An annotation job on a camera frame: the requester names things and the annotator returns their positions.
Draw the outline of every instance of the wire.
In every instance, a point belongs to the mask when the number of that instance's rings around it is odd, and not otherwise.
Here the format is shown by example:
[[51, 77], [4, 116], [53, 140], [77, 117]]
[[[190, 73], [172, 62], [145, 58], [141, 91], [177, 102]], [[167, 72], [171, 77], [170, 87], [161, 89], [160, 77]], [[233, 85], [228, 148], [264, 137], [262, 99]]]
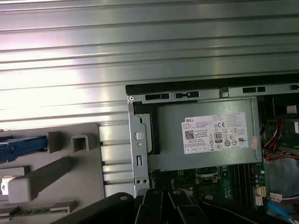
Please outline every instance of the wire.
[[299, 195], [291, 196], [291, 197], [283, 197], [282, 200], [294, 200], [299, 198]]
[[287, 220], [290, 221], [290, 223], [292, 223], [292, 224], [294, 223], [294, 221], [292, 220], [290, 215], [286, 211], [282, 210], [281, 208], [275, 206], [274, 204], [272, 204], [270, 202], [268, 202], [268, 208], [272, 209], [276, 213], [278, 213], [278, 214], [282, 215], [283, 217], [285, 217]]

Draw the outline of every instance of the silver metal side panel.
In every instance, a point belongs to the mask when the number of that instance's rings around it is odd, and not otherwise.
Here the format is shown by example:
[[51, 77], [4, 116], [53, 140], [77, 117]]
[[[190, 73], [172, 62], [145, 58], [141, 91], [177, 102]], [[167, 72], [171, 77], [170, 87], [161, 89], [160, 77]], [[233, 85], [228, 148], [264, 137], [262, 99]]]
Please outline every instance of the silver metal side panel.
[[2, 0], [0, 129], [98, 123], [104, 172], [125, 176], [106, 195], [132, 192], [125, 85], [296, 72], [298, 15], [297, 0]]

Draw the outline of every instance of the cable connector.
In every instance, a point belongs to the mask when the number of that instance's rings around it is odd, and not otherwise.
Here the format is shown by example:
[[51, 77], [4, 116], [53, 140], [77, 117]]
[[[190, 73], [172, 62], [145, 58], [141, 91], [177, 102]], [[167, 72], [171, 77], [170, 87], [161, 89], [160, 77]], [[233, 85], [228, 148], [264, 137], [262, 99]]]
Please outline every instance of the cable connector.
[[261, 197], [266, 197], [266, 187], [261, 186], [256, 189], [256, 193]]
[[263, 198], [262, 198], [261, 196], [256, 195], [256, 196], [255, 196], [255, 199], [256, 199], [255, 204], [256, 204], [257, 206], [263, 206]]

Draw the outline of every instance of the red wire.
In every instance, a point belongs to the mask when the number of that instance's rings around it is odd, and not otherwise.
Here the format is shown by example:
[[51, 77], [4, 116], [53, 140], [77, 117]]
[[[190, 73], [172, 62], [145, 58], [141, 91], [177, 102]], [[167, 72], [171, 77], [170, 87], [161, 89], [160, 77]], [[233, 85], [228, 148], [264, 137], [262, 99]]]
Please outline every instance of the red wire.
[[279, 139], [279, 136], [280, 136], [280, 133], [281, 133], [281, 130], [282, 130], [282, 124], [283, 124], [283, 121], [282, 120], [278, 120], [277, 121], [277, 132], [276, 132], [276, 135], [272, 141], [272, 143], [270, 144], [270, 146], [268, 147], [268, 149], [270, 149], [272, 146], [274, 146], [274, 144], [277, 143], [278, 139]]

